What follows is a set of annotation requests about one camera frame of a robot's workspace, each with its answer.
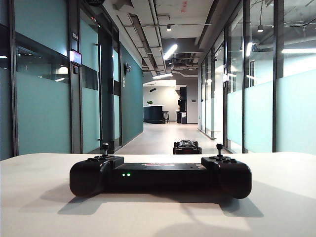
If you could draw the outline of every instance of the black game controller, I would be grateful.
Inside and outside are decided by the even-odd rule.
[[[70,189],[74,195],[89,197],[111,189],[130,188],[211,188],[221,190],[234,198],[245,198],[251,192],[251,171],[235,159],[219,154],[203,157],[201,164],[193,163],[124,163],[123,157],[109,156],[108,144],[102,144],[105,153],[73,165],[70,170]]]
[[[198,146],[198,142],[182,140],[173,143],[174,155],[202,154],[202,148]]]

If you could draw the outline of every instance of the stool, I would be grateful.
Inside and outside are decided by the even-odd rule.
[[[169,119],[169,111],[162,111],[162,119],[163,119],[163,123],[170,123],[170,119]]]

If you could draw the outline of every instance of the thumbstick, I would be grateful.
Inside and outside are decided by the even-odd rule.
[[[216,145],[216,148],[217,148],[217,150],[218,150],[218,155],[217,155],[217,157],[223,157],[223,155],[221,154],[221,150],[222,150],[223,147],[224,147],[223,144],[217,144],[217,145]]]
[[[103,156],[108,155],[109,143],[102,143]]]

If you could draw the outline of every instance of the floor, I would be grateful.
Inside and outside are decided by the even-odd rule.
[[[203,154],[217,154],[216,144],[198,130],[197,124],[144,123],[144,132],[119,149],[115,154],[172,154],[173,143],[181,140],[198,141]]]

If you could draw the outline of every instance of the controller grip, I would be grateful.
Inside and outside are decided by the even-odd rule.
[[[247,197],[252,188],[250,168],[241,162],[231,167],[218,167],[217,176],[222,190],[234,198]]]
[[[70,190],[78,197],[87,197],[104,190],[107,174],[111,166],[108,162],[81,161],[70,170]]]

